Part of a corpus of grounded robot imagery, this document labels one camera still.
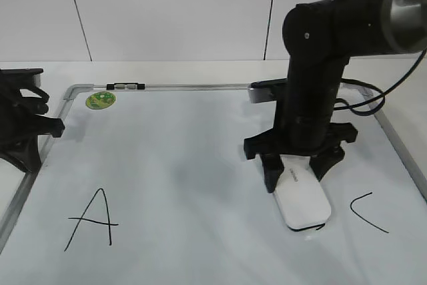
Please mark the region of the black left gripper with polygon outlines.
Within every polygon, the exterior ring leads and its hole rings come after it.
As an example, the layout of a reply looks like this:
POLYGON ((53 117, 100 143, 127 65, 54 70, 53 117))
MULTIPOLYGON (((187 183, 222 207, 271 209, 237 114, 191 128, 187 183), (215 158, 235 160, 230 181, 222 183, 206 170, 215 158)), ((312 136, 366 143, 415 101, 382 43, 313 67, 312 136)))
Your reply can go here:
POLYGON ((59 118, 46 117, 49 95, 40 86, 21 88, 1 77, 1 159, 24 173, 41 168, 38 136, 61 137, 59 118))

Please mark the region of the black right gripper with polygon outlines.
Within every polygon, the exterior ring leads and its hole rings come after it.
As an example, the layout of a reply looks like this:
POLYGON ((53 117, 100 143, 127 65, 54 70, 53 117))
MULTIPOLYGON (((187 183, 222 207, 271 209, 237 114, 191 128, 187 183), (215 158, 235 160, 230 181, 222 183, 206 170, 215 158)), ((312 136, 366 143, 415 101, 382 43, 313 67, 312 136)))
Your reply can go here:
POLYGON ((344 159, 341 143, 356 141, 358 130, 351 123, 333 123, 330 117, 298 117, 286 125, 244 140, 244 153, 252 160, 260 155, 264 183, 273 193, 284 164, 280 155, 311 156, 309 165, 320 182, 328 171, 344 159))

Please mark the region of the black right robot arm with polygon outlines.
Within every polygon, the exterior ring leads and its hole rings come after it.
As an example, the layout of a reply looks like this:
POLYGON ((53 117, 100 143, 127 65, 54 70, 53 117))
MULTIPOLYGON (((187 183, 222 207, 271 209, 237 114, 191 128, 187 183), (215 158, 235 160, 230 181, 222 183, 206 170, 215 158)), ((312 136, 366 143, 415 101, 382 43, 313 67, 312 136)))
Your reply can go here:
POLYGON ((343 160, 342 142, 358 132, 333 123, 343 72, 352 57, 426 55, 426 0, 322 0, 297 4, 285 17, 282 37, 290 56, 284 79, 252 83, 250 101, 276 103, 272 129, 244 141, 251 160, 260 157, 264 183, 275 191, 283 156, 306 156, 318 179, 343 160))

